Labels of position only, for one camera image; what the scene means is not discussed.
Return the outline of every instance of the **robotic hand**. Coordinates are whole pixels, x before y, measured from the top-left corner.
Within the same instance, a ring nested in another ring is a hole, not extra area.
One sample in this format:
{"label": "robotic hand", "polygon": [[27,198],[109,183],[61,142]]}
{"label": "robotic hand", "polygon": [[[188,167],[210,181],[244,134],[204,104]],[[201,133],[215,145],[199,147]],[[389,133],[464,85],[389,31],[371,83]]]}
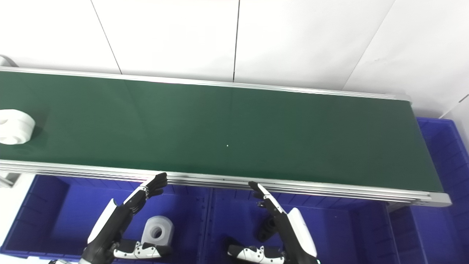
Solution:
{"label": "robotic hand", "polygon": [[250,181],[249,186],[256,191],[254,197],[262,200],[257,205],[266,208],[271,215],[263,223],[257,239],[264,242],[278,232],[285,251],[272,247],[230,245],[228,255],[260,264],[320,264],[313,239],[298,208],[286,213],[262,185]]}
{"label": "robotic hand", "polygon": [[[163,193],[167,185],[166,173],[156,175],[142,183],[121,205],[114,199],[108,203],[88,237],[78,264],[110,264],[115,257],[126,259],[158,258],[170,255],[170,246],[156,246],[150,243],[122,239],[122,235],[146,203],[146,200]],[[64,260],[50,264],[68,264]]]}

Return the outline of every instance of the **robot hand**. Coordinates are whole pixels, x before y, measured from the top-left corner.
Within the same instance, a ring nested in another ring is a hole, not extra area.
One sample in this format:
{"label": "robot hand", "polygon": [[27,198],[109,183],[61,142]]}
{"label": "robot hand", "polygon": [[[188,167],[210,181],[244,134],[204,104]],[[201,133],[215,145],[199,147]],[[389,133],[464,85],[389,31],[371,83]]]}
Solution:
{"label": "robot hand", "polygon": [[264,222],[257,239],[264,242],[279,233],[285,251],[279,252],[277,248],[230,245],[228,255],[261,264],[319,264],[316,246],[298,208],[286,213],[262,185],[250,181],[249,186],[256,191],[254,197],[261,199],[257,205],[266,208],[271,215]]}
{"label": "robot hand", "polygon": [[[110,264],[115,257],[126,259],[157,258],[171,254],[171,247],[124,240],[122,235],[147,199],[163,193],[167,185],[166,173],[142,183],[121,205],[114,199],[108,203],[88,237],[79,264]],[[63,260],[51,263],[67,264]]]}

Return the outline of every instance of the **green belt surface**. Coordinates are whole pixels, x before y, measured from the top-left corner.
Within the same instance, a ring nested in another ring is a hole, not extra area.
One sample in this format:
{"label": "green belt surface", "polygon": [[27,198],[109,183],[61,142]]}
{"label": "green belt surface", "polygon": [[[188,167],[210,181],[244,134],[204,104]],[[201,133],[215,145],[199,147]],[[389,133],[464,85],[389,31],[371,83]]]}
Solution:
{"label": "green belt surface", "polygon": [[408,101],[0,72],[0,159],[442,192]]}

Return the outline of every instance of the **blue plastic bin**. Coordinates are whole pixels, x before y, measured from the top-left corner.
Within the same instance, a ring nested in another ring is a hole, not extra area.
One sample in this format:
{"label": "blue plastic bin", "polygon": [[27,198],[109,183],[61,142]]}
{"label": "blue plastic bin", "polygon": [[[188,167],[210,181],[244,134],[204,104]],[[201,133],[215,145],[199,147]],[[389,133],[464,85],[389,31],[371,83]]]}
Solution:
{"label": "blue plastic bin", "polygon": [[[112,198],[122,203],[140,183],[38,175],[5,239],[1,252],[12,256],[38,256],[77,261],[88,236]],[[198,262],[209,202],[209,188],[174,186],[149,199],[124,234],[140,240],[148,218],[163,215],[172,220],[175,252],[158,261],[175,264]],[[115,263],[152,263],[116,260]]]}
{"label": "blue plastic bin", "polygon": [[[382,202],[273,193],[286,211],[297,207],[324,264],[397,264],[391,223]],[[264,243],[256,240],[267,210],[257,206],[252,191],[215,189],[207,229],[204,263],[232,263],[226,248],[229,238],[246,246],[281,246],[278,234]]]}
{"label": "blue plastic bin", "polygon": [[[111,198],[122,202],[139,183],[74,177],[36,176],[1,248],[3,254],[76,261],[96,220]],[[391,223],[383,202],[274,193],[286,210],[302,212],[323,263],[398,264]],[[231,263],[225,238],[261,246],[254,233],[267,216],[252,192],[168,186],[133,219],[124,238],[139,240],[155,215],[175,226],[174,264]],[[275,235],[265,245],[282,246]],[[116,263],[133,263],[116,260]]]}
{"label": "blue plastic bin", "polygon": [[453,205],[391,213],[401,264],[469,263],[469,157],[452,120],[418,118],[443,189]]}

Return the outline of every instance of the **black mechanical part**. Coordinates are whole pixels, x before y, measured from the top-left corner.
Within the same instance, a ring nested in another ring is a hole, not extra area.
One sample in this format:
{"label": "black mechanical part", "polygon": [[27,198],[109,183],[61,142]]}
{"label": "black mechanical part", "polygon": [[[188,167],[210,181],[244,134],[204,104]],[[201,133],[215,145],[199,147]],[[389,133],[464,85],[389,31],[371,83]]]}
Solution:
{"label": "black mechanical part", "polygon": [[122,239],[119,243],[119,246],[116,248],[118,251],[125,253],[134,253],[135,246],[137,245],[136,240]]}
{"label": "black mechanical part", "polygon": [[230,245],[228,247],[228,253],[233,257],[237,257],[239,255],[239,253],[241,253],[241,251],[243,251],[244,249],[245,249],[245,247],[243,247],[243,246]]}
{"label": "black mechanical part", "polygon": [[276,233],[277,229],[275,228],[275,221],[273,217],[270,216],[262,222],[256,238],[260,242],[265,242]]}
{"label": "black mechanical part", "polygon": [[173,248],[171,246],[156,246],[160,256],[169,256],[173,253]]}
{"label": "black mechanical part", "polygon": [[151,244],[151,243],[147,243],[147,242],[144,242],[143,245],[142,245],[142,249],[154,248],[154,247],[156,247],[155,244]]}
{"label": "black mechanical part", "polygon": [[114,254],[110,248],[113,243],[121,240],[133,215],[130,208],[125,205],[118,206],[96,238],[85,248],[82,258],[93,264],[110,264],[114,260]]}
{"label": "black mechanical part", "polygon": [[279,247],[264,247],[264,256],[266,258],[278,258],[284,256]]}

